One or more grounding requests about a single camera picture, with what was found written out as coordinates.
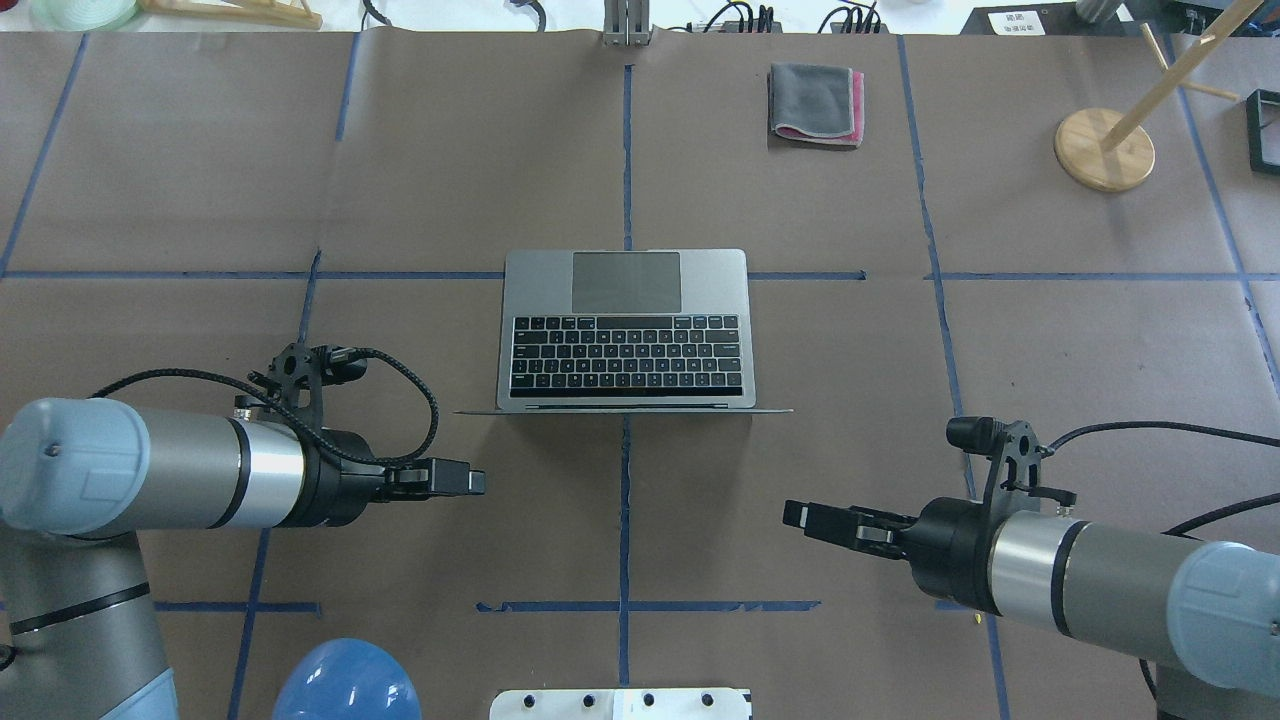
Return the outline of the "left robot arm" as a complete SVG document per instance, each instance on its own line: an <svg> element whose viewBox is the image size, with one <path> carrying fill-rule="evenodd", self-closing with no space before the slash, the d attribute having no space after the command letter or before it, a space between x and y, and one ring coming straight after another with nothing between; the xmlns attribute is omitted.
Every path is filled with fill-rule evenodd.
<svg viewBox="0 0 1280 720"><path fill-rule="evenodd" d="M5 719L175 719L138 534L343 527L370 503L483 495L467 462L389 469L280 423L41 398L3 433Z"/></svg>

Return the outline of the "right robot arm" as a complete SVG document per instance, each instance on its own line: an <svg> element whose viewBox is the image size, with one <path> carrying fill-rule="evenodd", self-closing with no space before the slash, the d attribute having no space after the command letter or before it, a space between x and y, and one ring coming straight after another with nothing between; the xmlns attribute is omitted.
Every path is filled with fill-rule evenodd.
<svg viewBox="0 0 1280 720"><path fill-rule="evenodd" d="M1277 556L936 498L916 518L790 500L808 538L906 561L927 594L1144 660L1161 719L1277 716Z"/></svg>

